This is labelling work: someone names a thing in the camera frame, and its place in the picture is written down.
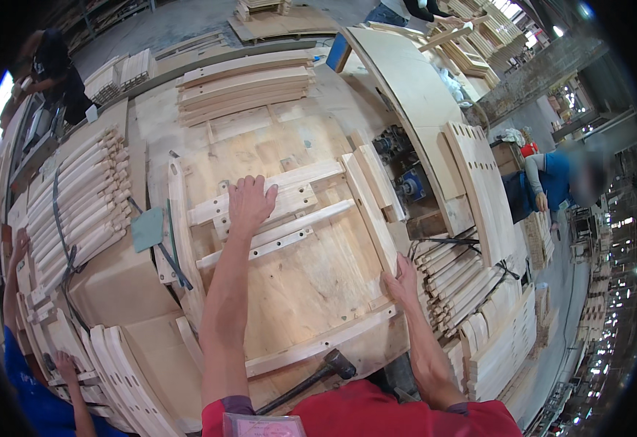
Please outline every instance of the factory floor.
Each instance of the factory floor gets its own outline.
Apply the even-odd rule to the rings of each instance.
[[[340,25],[350,26],[362,22],[378,0],[304,0],[302,3],[321,9]],[[231,47],[241,42],[226,22],[232,14],[236,0],[174,0],[158,5],[156,12],[146,10],[114,26],[85,48],[73,60],[81,77],[86,78],[112,57],[125,53],[135,54],[146,48],[159,50],[181,40],[221,29]],[[425,30],[425,22],[411,20],[409,27]],[[320,38],[331,45],[332,39]],[[551,122],[558,120],[546,97],[530,103],[513,117],[504,120],[491,131],[490,138],[505,129],[529,127],[541,152],[554,148]],[[557,380],[568,380],[574,372],[580,345],[576,343],[578,320],[585,302],[589,277],[587,264],[574,265],[569,259],[570,240],[568,223],[561,223],[562,240],[555,240],[555,253],[549,267],[533,272],[535,282],[546,282],[551,288],[551,305],[559,308],[559,329],[550,345],[539,358],[539,370],[530,404],[520,420],[522,427],[529,424],[544,404]]]

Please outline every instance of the red shirt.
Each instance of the red shirt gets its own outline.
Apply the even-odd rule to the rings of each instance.
[[[243,410],[233,410],[234,407],[227,408],[228,405],[220,399],[204,408],[201,413],[203,437],[222,436],[225,411],[247,414]],[[446,413],[431,410],[425,402],[399,405],[396,398],[383,393],[371,382],[358,380],[304,399],[289,415],[301,417],[308,437],[522,435],[500,401],[467,402],[456,407],[456,413]]]

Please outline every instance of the id card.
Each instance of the id card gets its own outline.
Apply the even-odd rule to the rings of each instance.
[[[306,437],[299,416],[224,413],[224,437]]]

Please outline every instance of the green pad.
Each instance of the green pad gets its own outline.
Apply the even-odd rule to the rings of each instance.
[[[131,237],[136,253],[163,241],[163,208],[151,208],[131,219]]]

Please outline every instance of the worker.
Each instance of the worker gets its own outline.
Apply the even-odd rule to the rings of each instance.
[[[126,437],[102,418],[87,411],[80,392],[73,357],[57,351],[56,369],[68,387],[73,405],[56,397],[39,380],[22,355],[15,336],[17,334],[17,263],[25,257],[30,240],[24,229],[17,231],[16,247],[10,256],[7,284],[3,295],[5,335],[5,373],[15,388],[18,405],[39,436],[111,436]]]
[[[272,213],[277,197],[277,185],[266,193],[264,182],[262,176],[246,176],[228,188],[231,227],[200,321],[204,437],[229,435],[223,433],[224,413],[254,415],[244,353],[248,252],[251,238]],[[503,403],[468,402],[457,388],[450,362],[420,307],[416,269],[401,254],[397,263],[399,275],[384,273],[383,279],[405,312],[410,362],[423,401],[399,405],[393,395],[367,380],[357,380],[306,398],[289,414],[299,416],[307,436],[520,436]]]
[[[30,76],[34,82],[26,87],[21,98],[42,92],[47,109],[62,101],[66,107],[64,119],[70,125],[78,125],[93,105],[58,29],[38,30],[30,35],[20,48],[16,63],[10,67],[10,74],[15,83],[13,94],[18,94],[15,87],[21,87],[22,81]]]
[[[609,186],[612,172],[602,150],[575,144],[532,154],[524,158],[524,170],[502,179],[513,223],[533,212],[549,211],[555,231],[559,211],[573,205],[589,208]]]
[[[436,0],[381,0],[366,16],[365,23],[374,21],[405,27],[414,16],[427,22],[461,25],[464,22],[452,14],[440,11]]]

